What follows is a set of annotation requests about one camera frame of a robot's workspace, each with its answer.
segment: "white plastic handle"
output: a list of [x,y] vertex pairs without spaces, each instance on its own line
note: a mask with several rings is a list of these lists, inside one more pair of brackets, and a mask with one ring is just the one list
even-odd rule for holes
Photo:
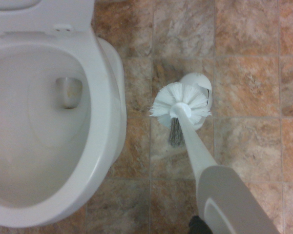
[[215,166],[217,163],[202,140],[197,135],[183,108],[176,108],[175,113],[178,116],[181,130],[184,135],[195,180],[198,182],[201,173],[207,167]]

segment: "toilet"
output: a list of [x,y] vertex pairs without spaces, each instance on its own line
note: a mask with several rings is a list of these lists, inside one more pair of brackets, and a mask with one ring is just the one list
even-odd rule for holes
[[95,0],[0,0],[0,225],[82,207],[126,136],[124,71],[90,26]]

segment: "tile floor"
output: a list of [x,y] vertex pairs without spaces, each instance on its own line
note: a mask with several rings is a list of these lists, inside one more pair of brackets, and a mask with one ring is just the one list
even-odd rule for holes
[[185,234],[197,214],[185,148],[149,117],[189,72],[213,84],[199,136],[234,168],[281,234],[293,234],[293,0],[99,0],[96,34],[123,59],[127,138],[95,195],[71,217],[0,234]]

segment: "toilet rim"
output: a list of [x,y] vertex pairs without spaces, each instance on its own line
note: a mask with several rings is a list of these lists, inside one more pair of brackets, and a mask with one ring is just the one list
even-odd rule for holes
[[[114,86],[111,83],[113,81],[106,78],[102,78],[99,81],[90,79],[91,77],[110,76],[96,43],[93,42],[92,48],[87,48],[87,51],[89,51],[86,55],[88,60],[82,59],[81,54],[76,53],[76,51],[74,53],[69,47],[65,48],[64,46],[42,42],[19,42],[0,45],[0,52],[11,50],[12,48],[21,49],[31,46],[32,48],[46,46],[60,50],[74,57],[80,63],[84,69],[90,89],[91,118],[89,132],[100,133],[100,136],[88,134],[84,151],[76,168],[66,183],[50,198],[29,207],[13,207],[8,206],[6,202],[2,202],[0,204],[0,225],[9,227],[29,227],[48,223],[48,221],[60,216],[66,210],[75,211],[72,205],[77,200],[88,200],[101,184],[113,160],[114,154],[111,152],[116,150],[116,146],[108,145],[108,140],[113,134],[111,124],[120,119],[120,111],[119,116],[115,115],[115,111],[113,111],[113,108],[117,108],[115,97],[112,95]],[[94,66],[90,68],[88,64],[91,62],[93,62]],[[104,105],[96,102],[97,98],[105,100]]]

